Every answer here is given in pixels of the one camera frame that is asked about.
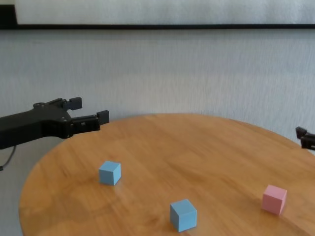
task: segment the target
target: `cube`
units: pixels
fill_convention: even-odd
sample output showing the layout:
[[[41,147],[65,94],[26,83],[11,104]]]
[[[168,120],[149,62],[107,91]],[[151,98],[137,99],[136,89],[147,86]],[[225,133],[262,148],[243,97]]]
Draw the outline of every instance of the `cube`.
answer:
[[[98,170],[99,181],[104,184],[115,185],[122,176],[120,163],[106,161]]]
[[[182,232],[197,225],[197,210],[188,199],[171,204],[171,223],[178,232]]]
[[[262,197],[262,209],[280,215],[286,201],[285,189],[268,185]]]

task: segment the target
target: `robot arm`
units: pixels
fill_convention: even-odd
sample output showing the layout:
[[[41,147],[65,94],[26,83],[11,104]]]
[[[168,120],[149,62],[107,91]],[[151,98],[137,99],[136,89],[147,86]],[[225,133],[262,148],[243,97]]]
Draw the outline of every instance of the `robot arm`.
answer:
[[[307,132],[302,127],[296,127],[296,137],[301,140],[301,147],[304,149],[315,150],[315,134]]]
[[[35,103],[27,112],[1,117],[0,149],[48,136],[67,139],[74,134],[97,131],[102,124],[109,123],[108,111],[78,118],[71,118],[67,112],[81,108],[80,97],[69,101],[58,98],[47,103]]]

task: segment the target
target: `black cable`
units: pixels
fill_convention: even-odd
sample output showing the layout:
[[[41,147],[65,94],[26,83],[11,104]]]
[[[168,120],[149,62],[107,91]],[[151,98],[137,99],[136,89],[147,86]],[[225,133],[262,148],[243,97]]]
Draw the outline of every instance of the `black cable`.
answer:
[[[16,146],[13,147],[13,150],[12,150],[8,160],[5,162],[5,164],[3,166],[0,166],[0,171],[3,171],[7,167],[7,165],[10,163],[10,161],[11,161],[11,159],[15,153],[15,149],[16,149]]]

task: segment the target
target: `black frame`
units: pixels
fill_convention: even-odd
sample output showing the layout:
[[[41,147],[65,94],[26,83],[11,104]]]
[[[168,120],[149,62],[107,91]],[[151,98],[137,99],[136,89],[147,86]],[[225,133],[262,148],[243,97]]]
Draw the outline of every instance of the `black frame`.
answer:
[[[315,24],[245,25],[19,25],[15,6],[0,5],[0,30],[219,30],[219,29],[315,29]]]

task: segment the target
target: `white wall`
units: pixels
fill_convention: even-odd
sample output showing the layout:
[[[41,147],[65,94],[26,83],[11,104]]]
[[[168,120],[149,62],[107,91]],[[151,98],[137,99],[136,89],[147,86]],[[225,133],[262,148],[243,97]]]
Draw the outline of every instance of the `white wall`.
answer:
[[[19,24],[314,24],[313,0],[16,0]]]
[[[15,0],[0,0],[0,5],[4,4],[14,4]]]
[[[0,116],[81,96],[76,116],[210,114],[297,141],[296,126],[315,132],[314,38],[314,30],[0,31]],[[18,147],[0,173],[3,235],[21,235],[20,189],[58,142]]]

